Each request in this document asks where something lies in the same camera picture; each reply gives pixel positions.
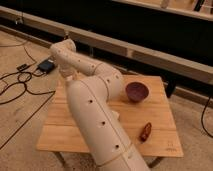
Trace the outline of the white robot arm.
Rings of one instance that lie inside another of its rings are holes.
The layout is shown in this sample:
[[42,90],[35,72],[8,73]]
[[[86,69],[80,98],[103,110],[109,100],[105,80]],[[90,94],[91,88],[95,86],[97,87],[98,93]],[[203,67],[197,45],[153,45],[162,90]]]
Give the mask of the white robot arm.
[[123,89],[120,71],[77,53],[70,39],[50,51],[65,78],[69,110],[100,171],[150,171],[107,105]]

